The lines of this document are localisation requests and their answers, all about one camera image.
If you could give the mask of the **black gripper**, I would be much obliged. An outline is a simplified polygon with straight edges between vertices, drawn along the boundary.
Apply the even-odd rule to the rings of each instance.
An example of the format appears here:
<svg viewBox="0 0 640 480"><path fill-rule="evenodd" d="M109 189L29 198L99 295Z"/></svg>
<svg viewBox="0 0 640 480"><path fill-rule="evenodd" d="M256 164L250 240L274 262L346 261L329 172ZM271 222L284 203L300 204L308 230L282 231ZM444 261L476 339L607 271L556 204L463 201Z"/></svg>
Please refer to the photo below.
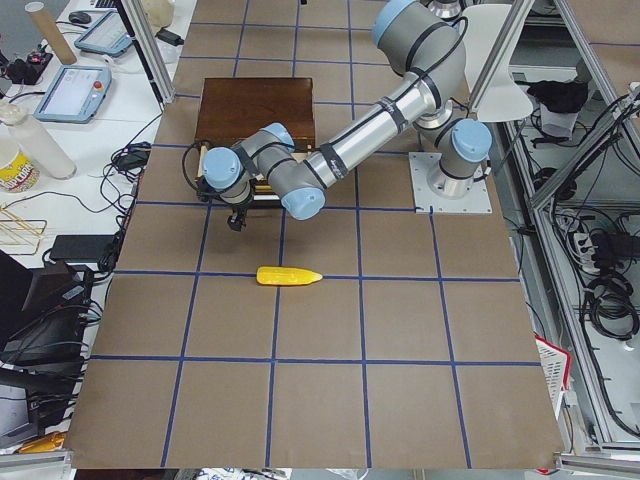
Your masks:
<svg viewBox="0 0 640 480"><path fill-rule="evenodd" d="M216 200L229 205L232 214L227 218L227 225L233 231L246 229L246 215L253 202L253 184L250 181L240 181L228 190L220 192L211 187L205 179L196 183L197 197L203 201Z"/></svg>

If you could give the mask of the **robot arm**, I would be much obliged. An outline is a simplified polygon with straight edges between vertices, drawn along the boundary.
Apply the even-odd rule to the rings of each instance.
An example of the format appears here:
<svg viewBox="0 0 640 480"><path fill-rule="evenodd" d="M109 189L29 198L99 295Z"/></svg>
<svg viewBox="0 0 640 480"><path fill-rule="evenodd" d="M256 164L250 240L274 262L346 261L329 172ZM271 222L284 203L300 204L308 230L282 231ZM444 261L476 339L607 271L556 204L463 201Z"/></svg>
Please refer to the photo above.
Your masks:
<svg viewBox="0 0 640 480"><path fill-rule="evenodd" d="M372 39L401 85L303 160L294 158L294 141L280 123L231 147L209 149L193 186L199 199L231 206L227 223L240 231L255 180L262 177L293 218L307 220L324 207L329 187L409 127L441 151L427 175L429 188L444 198L465 196L480 178L476 171L488 157L492 136L482 122L453 116L451 97L466 64L464 34L418 1L388 2Z"/></svg>

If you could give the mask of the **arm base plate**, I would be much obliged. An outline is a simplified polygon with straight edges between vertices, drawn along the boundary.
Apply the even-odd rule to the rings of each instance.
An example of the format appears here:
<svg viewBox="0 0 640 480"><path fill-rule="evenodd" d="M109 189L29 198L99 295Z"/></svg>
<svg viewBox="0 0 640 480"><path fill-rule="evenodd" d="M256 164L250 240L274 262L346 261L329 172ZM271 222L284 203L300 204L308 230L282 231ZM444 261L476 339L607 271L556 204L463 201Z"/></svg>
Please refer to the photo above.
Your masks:
<svg viewBox="0 0 640 480"><path fill-rule="evenodd" d="M418 214L488 215L492 213L486 181L478 166L473 176L457 180L440 169L440 153L408 155L415 211Z"/></svg>

